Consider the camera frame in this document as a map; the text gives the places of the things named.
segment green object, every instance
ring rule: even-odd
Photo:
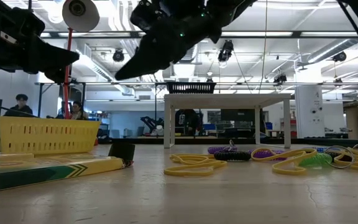
[[[332,157],[328,154],[319,153],[312,158],[307,158],[299,163],[299,166],[322,166],[332,162]]]

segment yellow plastic basket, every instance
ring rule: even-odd
[[[0,152],[89,152],[93,149],[99,125],[99,121],[0,116]]]

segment table leg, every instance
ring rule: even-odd
[[[290,111],[290,100],[286,99],[283,101],[283,112],[284,112],[284,148],[291,148],[291,111]]]
[[[175,144],[175,109],[173,106],[170,108],[171,111],[171,144],[170,147]]]
[[[168,100],[165,100],[165,110],[164,110],[164,148],[170,148],[170,131],[171,131],[171,105]]]
[[[255,107],[255,143],[260,144],[260,107]]]

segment white table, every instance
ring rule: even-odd
[[[291,147],[291,94],[167,94],[165,100],[164,148],[175,144],[175,109],[255,109],[255,141],[260,144],[261,108],[283,102],[284,147]]]

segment purple object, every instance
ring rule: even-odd
[[[213,146],[208,148],[209,154],[215,154],[216,152],[229,152],[229,151],[237,151],[236,146]]]
[[[248,152],[249,152],[249,154],[252,154],[253,151],[254,150],[251,149]],[[274,150],[274,153],[281,154],[281,153],[284,153],[284,151],[283,150]],[[254,154],[254,157],[260,158],[260,159],[270,157],[270,156],[273,156],[273,154],[270,151],[259,151]],[[273,161],[284,161],[285,159],[287,159],[287,158],[276,158],[276,159],[272,159],[272,160]]]

